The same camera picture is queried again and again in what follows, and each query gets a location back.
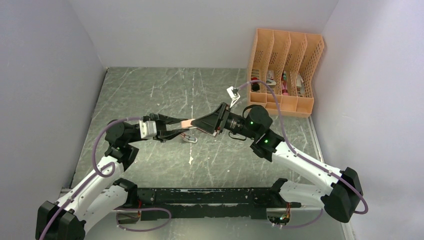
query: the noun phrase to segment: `black joint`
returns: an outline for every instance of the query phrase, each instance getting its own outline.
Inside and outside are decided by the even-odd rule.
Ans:
[[[37,213],[37,223],[35,227],[35,239],[39,240],[41,234],[53,217],[59,210],[59,206],[49,201],[45,201]],[[82,240],[86,236],[84,230],[85,221],[79,221],[70,211],[62,210],[51,224],[47,231],[45,240]]]
[[[341,178],[363,195],[361,183],[355,170],[347,167]],[[340,180],[337,183],[332,183],[331,187],[333,187],[333,190],[330,195],[321,197],[324,209],[335,220],[348,223],[360,202],[360,198]]]
[[[271,204],[277,205],[277,206],[284,206],[286,204],[286,201],[281,197],[279,194],[281,187],[284,183],[286,183],[288,180],[285,178],[279,178],[277,181],[274,182],[274,184],[269,188],[269,197],[271,199]]]
[[[137,184],[127,179],[119,178],[113,182],[113,185],[120,186],[128,193],[126,201],[122,205],[123,208],[131,208],[132,206],[136,206],[138,204],[139,198],[137,196]]]

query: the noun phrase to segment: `white wall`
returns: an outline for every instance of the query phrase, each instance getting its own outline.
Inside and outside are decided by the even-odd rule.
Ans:
[[[108,67],[245,68],[256,28],[320,33],[338,0],[69,0]]]
[[[0,238],[30,240],[72,179],[105,69],[68,1],[0,6]]]
[[[358,171],[360,240],[424,239],[424,1],[340,0],[312,114],[324,158]]]

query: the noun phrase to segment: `scratch mark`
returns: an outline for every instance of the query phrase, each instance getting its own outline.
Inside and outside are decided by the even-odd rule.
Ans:
[[[221,140],[221,141],[219,141],[219,145],[218,145],[218,148],[216,149],[216,153],[215,153],[215,156],[213,157],[213,160],[212,160],[212,165],[214,164],[214,162],[215,162],[215,159],[217,159],[217,155],[218,155],[218,152],[220,151],[220,147],[221,147],[221,144],[223,143],[223,141]]]
[[[209,160],[206,160],[206,163],[207,163],[207,175],[209,176],[210,184],[214,185],[214,181],[212,180],[211,171],[209,170]]]
[[[185,107],[185,106],[187,106],[187,103],[188,103],[188,99],[187,99],[187,89],[185,90],[185,102],[184,102],[184,105],[182,105],[182,107],[181,107],[181,109],[179,110],[179,112],[181,113],[181,111],[183,110],[183,108]]]
[[[201,70],[200,70],[200,69],[199,69],[199,74],[200,74],[200,84],[201,84],[201,88],[203,89],[204,96],[206,97],[207,107],[209,108],[209,112],[210,112],[210,111],[212,111],[212,108],[211,108],[211,104],[209,103],[209,100],[208,100],[208,94],[206,93],[206,91],[205,91],[205,87],[203,86],[202,72],[201,72]]]
[[[153,96],[153,90],[155,89],[155,84],[153,83],[153,86],[151,87],[151,93],[150,93],[150,98],[152,98]]]
[[[238,174],[237,174],[237,177],[235,178],[235,182],[234,182],[234,188],[236,187],[236,184],[237,184],[237,180],[239,180],[239,176],[240,176],[240,172],[242,171],[242,168],[240,167],[239,169],[238,169]]]
[[[308,139],[306,138],[306,134],[304,132],[304,128],[302,127],[301,123],[299,122],[300,130],[302,131],[303,137],[305,138],[305,143],[303,144],[302,152],[305,151],[306,145],[308,144]]]
[[[153,145],[153,148],[151,149],[151,152],[150,152],[150,154],[149,154],[149,156],[146,158],[146,162],[147,161],[149,161],[149,159],[150,159],[150,157],[152,156],[152,154],[153,154],[153,152],[155,151],[155,147],[156,147],[156,144],[157,144],[158,142],[155,142],[154,143],[154,145]]]

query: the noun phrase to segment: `black bracket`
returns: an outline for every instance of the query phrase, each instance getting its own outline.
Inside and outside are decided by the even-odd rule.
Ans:
[[[35,239],[40,239],[44,228],[58,209],[56,204],[49,201],[38,208]],[[86,235],[85,224],[86,221],[79,221],[75,215],[63,209],[48,229],[44,240],[82,240]]]
[[[341,178],[346,180],[362,196],[364,195],[359,181],[358,173],[350,167],[343,171]],[[330,195],[321,197],[324,209],[335,220],[348,223],[357,208],[360,198],[340,180],[332,185],[333,190]]]
[[[250,105],[246,117],[230,112],[228,104],[222,102],[212,113],[197,118],[191,124],[209,134],[222,133],[225,129],[230,130],[234,135],[239,134],[253,140],[250,148],[259,158],[265,158],[272,162],[272,155],[276,147],[284,138],[272,130],[270,126],[273,123],[267,110],[261,105]]]

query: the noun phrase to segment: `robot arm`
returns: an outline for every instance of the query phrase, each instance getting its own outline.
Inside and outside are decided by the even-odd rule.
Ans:
[[[250,111],[244,117],[244,113],[248,109]],[[191,125],[211,135],[219,134],[227,129],[234,135],[239,134],[251,139],[250,148],[258,157],[265,158],[270,162],[284,164],[314,184],[305,185],[291,181],[284,183],[279,191],[284,201],[288,203],[309,203],[325,209],[331,217],[339,222],[349,222],[360,202],[360,198],[337,177],[345,180],[363,195],[356,171],[349,167],[340,170],[324,164],[296,148],[293,148],[296,151],[296,154],[294,154],[285,139],[270,129],[273,120],[263,106],[248,106],[244,109],[242,115],[234,114],[230,110],[230,106],[222,102],[214,112],[192,120]],[[298,157],[300,155],[317,166],[329,170],[328,174],[317,166],[300,159]]]
[[[47,226],[44,240],[84,239],[85,234],[114,209],[134,206],[138,200],[137,185],[120,178],[139,151],[129,143],[149,139],[161,143],[171,140],[188,129],[167,130],[166,125],[183,120],[187,119],[151,113],[144,116],[139,124],[120,122],[110,127],[105,136],[109,148],[97,163],[97,168],[103,174],[113,174],[102,177],[92,170],[55,203],[45,201],[38,209],[35,238],[40,239]]]
[[[234,105],[236,98],[239,97],[238,94],[234,94],[231,105]],[[84,239],[85,234],[108,213],[118,207],[136,208],[139,200],[143,202],[142,207],[168,208],[175,218],[198,218],[201,209],[228,204],[232,207],[228,213],[222,212],[226,209],[220,207],[208,211],[207,214],[212,214],[211,217],[246,216],[252,219],[264,219],[263,210],[266,212],[266,209],[285,208],[287,203],[290,203],[294,208],[299,208],[302,204],[325,209],[330,216],[343,223],[350,220],[359,204],[359,197],[337,177],[299,159],[298,155],[301,154],[315,164],[330,170],[331,173],[351,184],[362,195],[358,174],[353,169],[348,167],[342,171],[291,146],[292,149],[296,149],[294,154],[285,139],[270,130],[273,120],[262,106],[248,106],[242,115],[234,114],[230,109],[231,106],[223,102],[214,112],[192,120],[191,125],[213,136],[227,129],[234,135],[239,134],[249,138],[252,140],[250,148],[259,158],[284,164],[314,185],[295,183],[280,178],[270,188],[138,188],[136,184],[119,178],[133,163],[138,153],[138,149],[129,143],[148,139],[163,143],[189,130],[188,128],[166,129],[168,124],[176,124],[186,119],[150,114],[143,117],[139,124],[120,122],[107,130],[105,139],[109,142],[109,148],[97,167],[103,174],[110,172],[113,174],[110,177],[101,177],[93,170],[72,191],[55,203],[48,201],[43,203],[38,209],[35,238],[40,239],[43,230],[49,222],[52,222],[50,228],[47,227],[48,231],[44,240]],[[163,215],[143,214],[144,220],[159,218],[163,218]]]

